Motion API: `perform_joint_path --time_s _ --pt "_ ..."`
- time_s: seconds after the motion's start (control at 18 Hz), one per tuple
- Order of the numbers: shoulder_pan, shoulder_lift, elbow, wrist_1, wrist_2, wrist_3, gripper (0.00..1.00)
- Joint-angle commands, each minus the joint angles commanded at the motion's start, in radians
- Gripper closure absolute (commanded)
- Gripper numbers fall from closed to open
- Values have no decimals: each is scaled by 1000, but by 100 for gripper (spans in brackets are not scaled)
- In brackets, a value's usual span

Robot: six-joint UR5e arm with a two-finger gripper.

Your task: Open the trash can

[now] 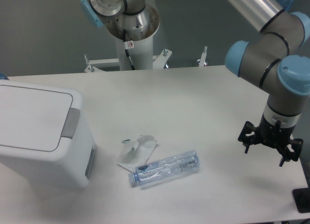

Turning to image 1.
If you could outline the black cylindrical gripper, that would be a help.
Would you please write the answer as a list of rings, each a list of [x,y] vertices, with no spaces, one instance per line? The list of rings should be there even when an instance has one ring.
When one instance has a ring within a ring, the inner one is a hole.
[[[258,127],[250,121],[245,122],[238,141],[245,147],[245,153],[248,153],[251,145],[275,146],[282,156],[279,166],[283,166],[285,162],[296,162],[300,157],[303,139],[291,138],[295,125],[296,116],[263,113]]]

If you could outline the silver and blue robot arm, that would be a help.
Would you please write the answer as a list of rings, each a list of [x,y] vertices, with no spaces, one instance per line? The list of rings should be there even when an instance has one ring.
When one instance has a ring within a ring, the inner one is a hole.
[[[257,127],[246,122],[238,140],[249,148],[263,144],[276,149],[281,162],[299,159],[303,140],[291,134],[310,96],[310,60],[294,55],[310,36],[307,15],[288,13],[276,0],[227,0],[261,34],[255,44],[234,43],[225,66],[269,97]],[[121,70],[163,68],[153,58],[153,35],[159,27],[156,10],[145,0],[81,0],[90,22],[106,26],[115,38]]]

